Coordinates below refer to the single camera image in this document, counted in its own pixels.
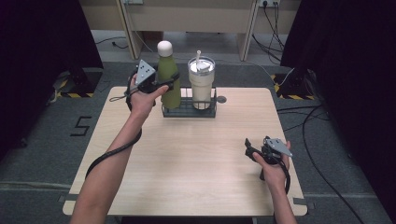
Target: green bottle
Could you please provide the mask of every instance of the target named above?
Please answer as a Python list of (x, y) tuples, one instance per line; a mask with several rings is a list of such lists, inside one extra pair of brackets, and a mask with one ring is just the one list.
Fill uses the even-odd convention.
[[(158, 61), (158, 79), (165, 81), (177, 73), (177, 66), (173, 59), (172, 44), (169, 41), (161, 41), (157, 46), (160, 60)], [(180, 106), (181, 93), (180, 93), (180, 79), (174, 82), (174, 87), (168, 91), (161, 98), (163, 106), (168, 109), (174, 109)]]

